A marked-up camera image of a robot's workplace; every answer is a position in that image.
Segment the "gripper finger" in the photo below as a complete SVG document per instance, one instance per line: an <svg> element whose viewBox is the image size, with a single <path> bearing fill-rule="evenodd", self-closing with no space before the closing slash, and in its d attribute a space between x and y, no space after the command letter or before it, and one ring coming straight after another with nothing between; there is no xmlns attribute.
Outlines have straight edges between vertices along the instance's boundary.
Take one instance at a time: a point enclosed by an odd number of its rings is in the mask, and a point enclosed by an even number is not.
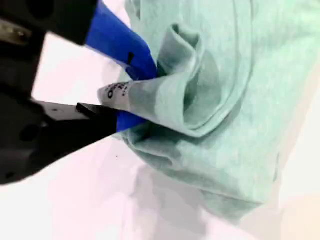
<svg viewBox="0 0 320 240"><path fill-rule="evenodd" d="M85 45L111 58L134 81L157 77L157 67L147 43L113 14L102 0L97 2Z"/></svg>
<svg viewBox="0 0 320 240"><path fill-rule="evenodd" d="M106 106L9 100L0 105L0 183L25 180L54 162L143 123Z"/></svg>

